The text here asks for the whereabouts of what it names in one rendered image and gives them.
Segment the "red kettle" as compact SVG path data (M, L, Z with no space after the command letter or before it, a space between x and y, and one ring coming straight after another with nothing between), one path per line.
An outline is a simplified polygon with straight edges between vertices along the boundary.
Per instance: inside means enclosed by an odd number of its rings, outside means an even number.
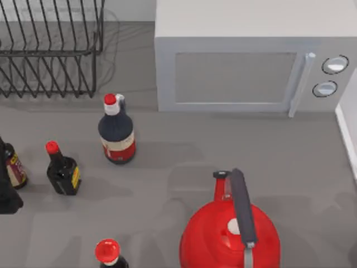
M181 236L181 268L280 268L278 232L250 202L243 172L219 170L213 177L213 201L190 218Z

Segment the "pale grey microwave oven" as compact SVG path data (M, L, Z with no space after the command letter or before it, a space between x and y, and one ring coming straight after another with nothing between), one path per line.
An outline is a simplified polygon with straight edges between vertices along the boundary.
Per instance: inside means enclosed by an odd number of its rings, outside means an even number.
M158 109L288 114L309 52L297 112L332 112L357 70L354 0L157 0ZM325 74L323 62L339 55L348 67ZM327 81L337 91L315 97Z

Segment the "dark bottle yellow label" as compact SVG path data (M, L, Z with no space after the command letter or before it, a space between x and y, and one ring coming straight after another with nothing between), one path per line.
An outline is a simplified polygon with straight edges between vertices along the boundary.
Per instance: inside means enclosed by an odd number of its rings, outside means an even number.
M64 156L56 141L48 141L45 147L50 157L47 177L55 192L76 195L81 183L77 162L72 157Z

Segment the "dark bottle wide red cap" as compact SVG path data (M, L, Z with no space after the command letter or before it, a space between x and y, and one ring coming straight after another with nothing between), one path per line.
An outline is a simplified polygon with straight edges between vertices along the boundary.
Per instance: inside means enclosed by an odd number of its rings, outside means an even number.
M112 238L101 240L95 247L99 268L129 268L128 261L120 254L119 243Z

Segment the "small microwave knob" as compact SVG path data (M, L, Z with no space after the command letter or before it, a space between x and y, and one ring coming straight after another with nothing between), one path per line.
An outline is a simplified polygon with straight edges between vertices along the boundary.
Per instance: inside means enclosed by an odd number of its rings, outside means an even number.
M337 88L338 86L335 82L327 81L316 84L312 89L312 93L317 98L326 98L333 95Z

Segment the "dark bottle maroon label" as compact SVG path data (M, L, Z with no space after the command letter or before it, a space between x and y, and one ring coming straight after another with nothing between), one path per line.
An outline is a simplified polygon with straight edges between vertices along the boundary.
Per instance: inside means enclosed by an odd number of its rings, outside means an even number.
M10 143L5 143L6 167L10 182L15 189L21 189L26 186L28 176L23 168L21 161Z

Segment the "large microwave knob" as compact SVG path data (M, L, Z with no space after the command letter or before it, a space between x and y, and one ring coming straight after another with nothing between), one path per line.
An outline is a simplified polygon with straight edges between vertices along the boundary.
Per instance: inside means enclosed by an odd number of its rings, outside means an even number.
M322 64L322 71L328 75L335 75L344 71L349 65L349 59L344 55L326 59Z

